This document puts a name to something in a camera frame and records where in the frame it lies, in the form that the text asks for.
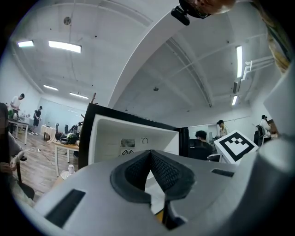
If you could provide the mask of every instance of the fisheye view ceiling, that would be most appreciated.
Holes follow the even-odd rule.
[[[18,25],[10,48],[40,93],[81,101],[69,93],[91,98],[96,92],[99,105],[164,123],[183,112],[231,106],[234,93],[237,104],[247,104],[258,79],[252,70],[235,84],[236,47],[242,47],[243,75],[246,61],[271,59],[259,14],[240,3],[184,27],[170,15],[177,4],[40,1]],[[33,47],[17,45],[31,40]],[[81,53],[52,48],[49,41],[79,45]]]

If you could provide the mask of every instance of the man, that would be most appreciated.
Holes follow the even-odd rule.
[[[39,120],[42,120],[41,119],[41,110],[43,109],[42,106],[39,107],[38,110],[35,111],[34,113],[34,123],[33,123],[33,129],[32,129],[32,134],[34,135],[38,135],[36,132],[34,132],[35,128],[38,127],[39,125]]]
[[[219,120],[216,124],[218,124],[220,126],[220,136],[226,136],[227,134],[230,133],[229,129],[225,126],[224,121],[223,120]]]
[[[20,101],[24,99],[24,94],[21,94],[20,96],[14,96],[13,99],[11,100],[10,102],[10,106],[12,108],[12,111],[13,111],[13,114],[14,113],[18,113],[18,111],[20,110],[19,109],[19,106],[20,106]],[[13,127],[14,127],[14,124],[13,123],[10,123],[10,133],[13,133]]]
[[[262,134],[264,137],[263,143],[266,143],[271,140],[271,126],[267,123],[267,116],[262,115],[261,119],[260,126],[262,127]]]
[[[235,3],[248,1],[255,7],[266,24],[267,40],[280,71],[284,73],[291,61],[291,47],[284,30],[261,6],[259,0],[185,0],[201,15],[221,14],[230,11]]]
[[[206,142],[207,133],[205,131],[197,131],[195,134],[197,138],[196,146],[203,146],[210,151],[210,155],[213,153],[212,146]]]

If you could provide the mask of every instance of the wall-mounted light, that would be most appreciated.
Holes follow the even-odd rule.
[[[81,50],[82,50],[82,46],[80,45],[75,45],[75,44],[70,44],[65,42],[49,41],[49,46],[76,52],[76,53],[81,53]]]
[[[34,44],[33,44],[33,41],[24,41],[24,42],[18,42],[18,46],[19,47],[32,47]]]
[[[74,93],[69,93],[69,94],[70,94],[70,95],[73,95],[73,96],[80,97],[80,98],[89,99],[88,97],[84,97],[84,96],[79,95],[79,94],[74,94]]]
[[[243,50],[241,46],[236,47],[236,54],[238,59],[237,77],[240,78],[243,70]]]
[[[46,87],[46,88],[48,88],[48,89],[53,89],[53,90],[56,90],[56,91],[58,91],[58,89],[57,88],[54,88],[54,87],[50,87],[50,86],[47,86],[47,85],[43,85],[44,87]]]
[[[234,96],[234,99],[232,101],[232,106],[236,104],[236,100],[238,99],[238,95]]]

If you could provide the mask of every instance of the ventilation grille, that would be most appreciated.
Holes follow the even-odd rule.
[[[121,140],[121,147],[122,148],[134,148],[135,147],[135,139],[123,138]]]
[[[133,151],[130,150],[130,149],[126,149],[126,150],[124,150],[124,151],[122,152],[122,156],[127,155],[127,154],[130,154],[130,153],[133,153]]]

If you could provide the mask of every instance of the person in black shirt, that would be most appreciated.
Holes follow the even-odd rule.
[[[42,106],[39,107],[38,110],[35,111],[35,114],[34,114],[34,123],[33,123],[33,129],[32,129],[32,134],[34,135],[38,135],[36,132],[34,132],[35,130],[35,127],[38,127],[39,125],[39,120],[41,120],[41,110],[42,110]]]
[[[203,146],[208,149],[211,154],[213,153],[212,146],[206,142],[207,133],[205,131],[197,131],[195,137],[197,138],[196,146]]]

